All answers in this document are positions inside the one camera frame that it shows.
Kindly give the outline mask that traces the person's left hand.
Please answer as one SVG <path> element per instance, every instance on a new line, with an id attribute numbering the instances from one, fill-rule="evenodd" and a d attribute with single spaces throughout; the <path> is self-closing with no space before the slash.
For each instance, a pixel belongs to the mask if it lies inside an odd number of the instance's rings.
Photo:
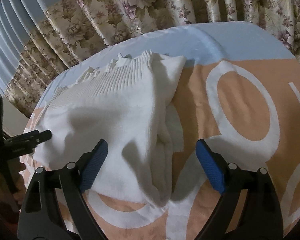
<path id="1" fill-rule="evenodd" d="M 13 181 L 17 191 L 16 193 L 11 193 L 5 178 L 0 174 L 0 201 L 8 204 L 12 208 L 12 211 L 18 212 L 26 193 L 24 179 L 20 172 L 25 170 L 26 165 L 20 162 L 13 163 L 13 161 L 11 161 L 9 163 L 9 168 L 12 172 Z"/>

